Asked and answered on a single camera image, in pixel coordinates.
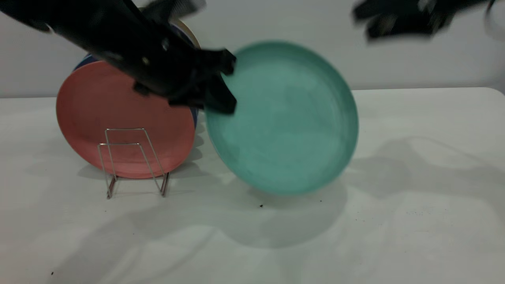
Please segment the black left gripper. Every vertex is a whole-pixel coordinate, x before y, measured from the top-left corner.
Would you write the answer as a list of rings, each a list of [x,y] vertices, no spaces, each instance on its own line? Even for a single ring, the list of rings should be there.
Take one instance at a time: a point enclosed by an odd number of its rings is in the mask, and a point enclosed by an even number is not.
[[[202,50],[179,37],[133,38],[133,89],[169,104],[232,115],[237,100],[221,75],[232,75],[237,58],[229,50]]]

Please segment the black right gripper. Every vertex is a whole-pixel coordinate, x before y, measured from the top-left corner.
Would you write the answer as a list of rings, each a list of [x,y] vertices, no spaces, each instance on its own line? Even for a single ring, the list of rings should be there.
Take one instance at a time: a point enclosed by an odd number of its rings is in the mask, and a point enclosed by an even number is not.
[[[355,22],[390,14],[393,1],[361,1],[352,8]],[[375,19],[366,26],[368,42],[392,36],[431,37],[446,29],[456,12],[447,0],[419,0],[417,11],[398,14],[396,19]]]

